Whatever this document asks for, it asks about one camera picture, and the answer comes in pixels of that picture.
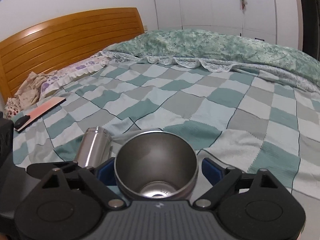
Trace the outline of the blue cartoon steel cup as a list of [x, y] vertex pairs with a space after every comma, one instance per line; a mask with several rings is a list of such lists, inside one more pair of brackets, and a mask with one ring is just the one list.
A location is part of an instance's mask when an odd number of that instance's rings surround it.
[[134, 200], [189, 199], [199, 163], [194, 149], [178, 135], [147, 131], [129, 139], [114, 160], [120, 191]]

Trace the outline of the silver steel thermos bottle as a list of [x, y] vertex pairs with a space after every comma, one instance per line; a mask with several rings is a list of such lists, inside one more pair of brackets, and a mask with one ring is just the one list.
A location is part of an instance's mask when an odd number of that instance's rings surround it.
[[80, 167], [98, 167], [110, 154], [112, 137], [103, 127], [88, 128], [83, 136], [75, 161]]

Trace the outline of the small black object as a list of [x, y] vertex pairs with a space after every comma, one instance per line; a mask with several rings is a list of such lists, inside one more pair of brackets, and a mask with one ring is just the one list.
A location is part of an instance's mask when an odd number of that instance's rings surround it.
[[29, 115], [24, 115], [17, 119], [14, 123], [14, 128], [15, 129], [20, 129], [28, 120], [30, 119]]

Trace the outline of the checkered teal bed blanket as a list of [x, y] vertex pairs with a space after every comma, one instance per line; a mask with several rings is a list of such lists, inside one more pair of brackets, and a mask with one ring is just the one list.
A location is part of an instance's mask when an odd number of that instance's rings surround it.
[[262, 70], [211, 73], [202, 67], [112, 63], [60, 88], [64, 103], [14, 134], [14, 163], [73, 160], [86, 129], [113, 136], [160, 130], [201, 157], [255, 172], [319, 197], [319, 94]]

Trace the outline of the beige crumpled cloth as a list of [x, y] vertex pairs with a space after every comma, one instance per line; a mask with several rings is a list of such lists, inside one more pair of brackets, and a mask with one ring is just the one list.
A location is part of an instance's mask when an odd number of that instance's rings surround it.
[[51, 76], [56, 74], [56, 70], [46, 74], [36, 74], [31, 72], [26, 80], [21, 84], [14, 96], [7, 99], [4, 107], [4, 115], [11, 119], [25, 108], [38, 102], [41, 94], [41, 86]]

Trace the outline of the purple floral pillow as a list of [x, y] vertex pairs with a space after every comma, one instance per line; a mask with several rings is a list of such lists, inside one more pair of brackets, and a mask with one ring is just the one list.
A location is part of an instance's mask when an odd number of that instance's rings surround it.
[[41, 85], [40, 100], [48, 97], [59, 88], [95, 73], [107, 66], [111, 59], [102, 55], [94, 55], [48, 74], [47, 80]]

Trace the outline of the green floral duvet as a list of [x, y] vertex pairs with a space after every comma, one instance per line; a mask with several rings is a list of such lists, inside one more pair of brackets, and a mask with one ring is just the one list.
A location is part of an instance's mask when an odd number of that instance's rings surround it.
[[139, 58], [154, 56], [162, 59], [214, 60], [215, 65], [222, 66], [255, 64], [283, 69], [319, 85], [319, 61], [300, 50], [207, 30], [154, 30], [110, 45], [107, 50]]

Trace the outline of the wooden bed headboard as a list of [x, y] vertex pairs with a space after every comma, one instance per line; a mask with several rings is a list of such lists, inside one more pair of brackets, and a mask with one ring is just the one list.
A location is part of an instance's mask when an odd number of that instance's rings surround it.
[[77, 12], [1, 41], [1, 95], [13, 97], [30, 72], [49, 73], [144, 33], [137, 8]]

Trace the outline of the white wardrobe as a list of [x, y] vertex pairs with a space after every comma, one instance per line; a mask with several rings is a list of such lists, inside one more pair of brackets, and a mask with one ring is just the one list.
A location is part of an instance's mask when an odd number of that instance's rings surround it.
[[302, 48], [301, 0], [155, 0], [159, 29], [203, 29]]

